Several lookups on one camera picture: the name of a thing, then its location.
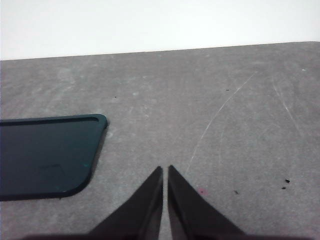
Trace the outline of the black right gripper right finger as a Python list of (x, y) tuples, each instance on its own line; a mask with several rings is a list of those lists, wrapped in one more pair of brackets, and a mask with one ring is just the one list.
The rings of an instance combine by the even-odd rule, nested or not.
[(173, 166), (168, 167), (168, 203), (188, 237), (243, 237), (243, 232), (206, 202)]

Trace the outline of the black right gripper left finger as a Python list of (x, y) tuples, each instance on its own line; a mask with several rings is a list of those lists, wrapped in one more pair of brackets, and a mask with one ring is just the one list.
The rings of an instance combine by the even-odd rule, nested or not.
[(158, 166), (133, 195), (88, 235), (158, 237), (163, 212), (163, 169)]

